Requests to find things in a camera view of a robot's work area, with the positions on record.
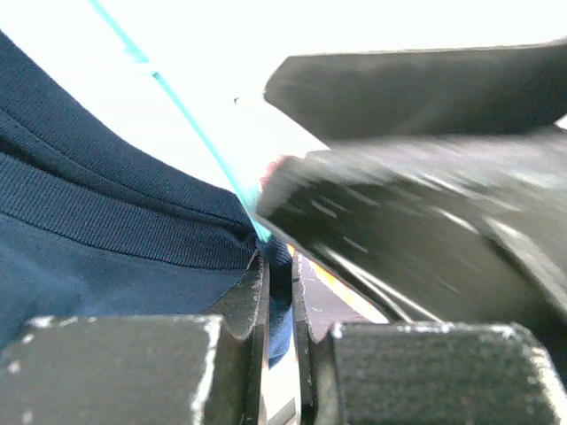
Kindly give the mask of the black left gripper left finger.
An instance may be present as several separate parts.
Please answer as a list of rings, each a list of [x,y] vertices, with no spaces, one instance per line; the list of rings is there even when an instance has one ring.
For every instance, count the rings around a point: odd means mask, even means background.
[[[263,424],[269,269],[202,315],[32,319],[1,355],[4,424]]]

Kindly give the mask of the green hanger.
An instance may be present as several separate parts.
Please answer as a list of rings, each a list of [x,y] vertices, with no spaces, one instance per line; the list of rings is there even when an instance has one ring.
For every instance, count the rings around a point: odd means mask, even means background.
[[[236,154],[229,153],[226,144],[221,142],[229,142],[226,136],[220,137],[210,133],[210,128],[199,121],[188,108],[183,99],[178,95],[175,89],[169,84],[164,74],[159,70],[158,66],[151,62],[147,55],[140,49],[134,39],[119,24],[119,22],[107,11],[107,9],[99,1],[89,1],[89,5],[94,9],[100,19],[115,33],[126,48],[126,52],[137,63],[148,66],[150,75],[159,85],[160,89],[165,93],[168,99],[174,104],[175,108],[181,113],[184,119],[190,124],[191,128],[197,134],[199,140],[205,145],[210,154],[225,174],[231,188],[237,195],[240,204],[245,209],[251,223],[256,231],[257,236],[262,242],[267,242],[272,233],[261,225],[254,217],[254,209],[258,196],[260,194],[260,184],[257,180],[247,177],[243,174],[246,168],[242,168],[245,162],[239,159],[235,162]]]

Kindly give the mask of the navy blue t-shirt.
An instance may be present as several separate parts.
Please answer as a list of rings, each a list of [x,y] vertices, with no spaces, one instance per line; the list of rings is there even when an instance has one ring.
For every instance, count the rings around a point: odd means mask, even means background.
[[[37,316],[199,314],[270,266],[269,361],[291,338],[291,256],[237,198],[131,146],[1,39],[1,342]]]

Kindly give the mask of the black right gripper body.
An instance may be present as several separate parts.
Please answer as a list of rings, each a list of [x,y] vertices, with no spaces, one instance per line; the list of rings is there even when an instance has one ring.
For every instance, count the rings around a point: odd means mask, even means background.
[[[292,56],[265,98],[325,149],[280,164],[263,224],[392,320],[565,353],[565,41]]]

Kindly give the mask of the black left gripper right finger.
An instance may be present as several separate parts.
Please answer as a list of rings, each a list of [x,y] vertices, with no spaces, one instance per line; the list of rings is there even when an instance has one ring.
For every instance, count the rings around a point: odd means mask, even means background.
[[[293,260],[305,424],[563,424],[566,390],[546,348],[518,324],[339,322],[313,331],[317,280]]]

